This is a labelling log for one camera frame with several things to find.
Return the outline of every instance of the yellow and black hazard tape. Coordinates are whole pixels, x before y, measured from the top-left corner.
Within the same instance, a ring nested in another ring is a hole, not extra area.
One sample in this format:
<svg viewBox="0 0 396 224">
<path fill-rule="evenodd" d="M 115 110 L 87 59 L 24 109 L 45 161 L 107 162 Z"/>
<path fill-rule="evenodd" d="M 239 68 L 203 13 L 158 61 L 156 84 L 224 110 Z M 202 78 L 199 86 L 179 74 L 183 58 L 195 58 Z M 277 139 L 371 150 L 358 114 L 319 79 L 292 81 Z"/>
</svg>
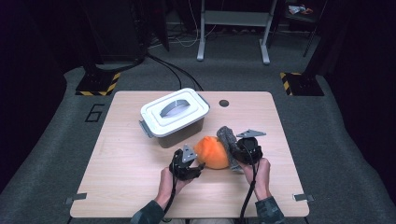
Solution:
<svg viewBox="0 0 396 224">
<path fill-rule="evenodd" d="M 293 92 L 291 91 L 291 88 L 290 88 L 290 84 L 286 78 L 287 75 L 300 76 L 301 73 L 280 73 L 280 78 L 282 78 L 283 87 L 285 88 L 286 94 L 293 95 Z"/>
<path fill-rule="evenodd" d="M 76 95 L 85 95 L 85 96 L 96 96 L 96 95 L 110 95 L 111 92 L 114 91 L 116 88 L 117 81 L 119 80 L 120 73 L 114 75 L 113 79 L 111 80 L 111 84 L 107 88 L 106 91 L 76 91 Z"/>
</svg>

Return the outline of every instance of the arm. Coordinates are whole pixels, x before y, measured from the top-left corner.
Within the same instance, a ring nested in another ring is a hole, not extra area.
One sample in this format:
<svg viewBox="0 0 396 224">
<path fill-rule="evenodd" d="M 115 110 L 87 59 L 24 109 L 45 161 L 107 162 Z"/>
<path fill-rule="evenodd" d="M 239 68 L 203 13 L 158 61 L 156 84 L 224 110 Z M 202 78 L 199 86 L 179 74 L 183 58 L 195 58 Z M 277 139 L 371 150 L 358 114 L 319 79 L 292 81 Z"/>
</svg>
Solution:
<svg viewBox="0 0 396 224">
<path fill-rule="evenodd" d="M 247 182 L 250 184 L 253 180 L 253 168 L 251 165 L 244 164 L 242 162 L 238 163 L 245 173 Z M 276 200 L 269 189 L 271 163 L 267 159 L 261 158 L 255 166 L 256 169 L 258 168 L 258 171 L 254 193 L 258 200 L 256 202 L 256 209 L 260 223 L 284 223 L 285 217 L 277 206 Z"/>
<path fill-rule="evenodd" d="M 178 195 L 180 191 L 191 181 L 192 179 L 185 181 L 178 180 L 176 184 L 176 195 Z M 171 198 L 172 186 L 173 175 L 169 171 L 169 168 L 166 167 L 161 170 L 161 181 L 158 188 L 157 197 L 155 197 L 154 200 L 149 202 L 146 206 L 134 214 L 131 219 L 131 224 L 160 223 L 160 221 L 165 216 L 165 212 L 163 210 L 165 209 L 166 205 L 168 205 L 169 199 Z"/>
</svg>

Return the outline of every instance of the wooden table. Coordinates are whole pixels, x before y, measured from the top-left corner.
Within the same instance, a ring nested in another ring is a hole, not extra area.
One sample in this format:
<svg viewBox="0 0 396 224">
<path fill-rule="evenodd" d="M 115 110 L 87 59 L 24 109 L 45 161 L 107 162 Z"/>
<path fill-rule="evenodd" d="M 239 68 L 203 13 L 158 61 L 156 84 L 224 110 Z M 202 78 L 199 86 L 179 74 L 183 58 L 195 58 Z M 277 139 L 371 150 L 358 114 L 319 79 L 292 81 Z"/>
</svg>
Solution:
<svg viewBox="0 0 396 224">
<path fill-rule="evenodd" d="M 160 172 L 168 166 L 174 152 L 184 144 L 194 146 L 204 136 L 216 136 L 228 126 L 237 135 L 252 129 L 265 132 L 256 137 L 264 157 L 272 164 L 270 190 L 286 217 L 305 217 L 306 201 L 296 202 L 292 194 L 304 193 L 272 95 L 263 91 L 201 91 L 209 103 L 201 132 L 177 144 L 162 148 L 156 138 L 148 138 L 139 120 L 140 108 L 170 91 L 119 91 L 115 94 L 99 134 L 78 193 L 84 200 L 74 201 L 72 217 L 131 217 L 154 199 Z M 219 105 L 220 100 L 229 106 Z M 248 193 L 243 174 L 230 169 L 205 168 L 178 194 L 167 217 L 239 217 Z M 245 217 L 256 217 L 253 194 Z"/>
</svg>

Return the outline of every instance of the container lid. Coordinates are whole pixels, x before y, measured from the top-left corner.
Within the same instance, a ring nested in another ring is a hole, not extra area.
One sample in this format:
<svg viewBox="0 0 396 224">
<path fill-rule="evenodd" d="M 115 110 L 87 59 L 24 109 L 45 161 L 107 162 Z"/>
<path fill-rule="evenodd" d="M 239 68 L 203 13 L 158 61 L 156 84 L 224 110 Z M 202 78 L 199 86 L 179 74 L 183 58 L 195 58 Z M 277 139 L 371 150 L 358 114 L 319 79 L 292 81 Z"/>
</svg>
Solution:
<svg viewBox="0 0 396 224">
<path fill-rule="evenodd" d="M 151 133 L 164 137 L 174 133 L 209 112 L 209 104 L 193 89 L 172 92 L 143 105 L 140 113 Z"/>
</svg>

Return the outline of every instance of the orange object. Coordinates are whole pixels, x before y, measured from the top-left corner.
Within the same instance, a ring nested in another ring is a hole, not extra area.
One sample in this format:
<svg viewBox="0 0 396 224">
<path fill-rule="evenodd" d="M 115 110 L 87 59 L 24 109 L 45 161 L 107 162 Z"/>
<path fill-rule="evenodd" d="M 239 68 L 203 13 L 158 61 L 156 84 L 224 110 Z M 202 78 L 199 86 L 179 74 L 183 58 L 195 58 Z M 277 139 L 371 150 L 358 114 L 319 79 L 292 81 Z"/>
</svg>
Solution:
<svg viewBox="0 0 396 224">
<path fill-rule="evenodd" d="M 194 146 L 194 151 L 198 162 L 205 162 L 208 168 L 219 170 L 230 165 L 225 148 L 217 137 L 205 136 Z"/>
</svg>

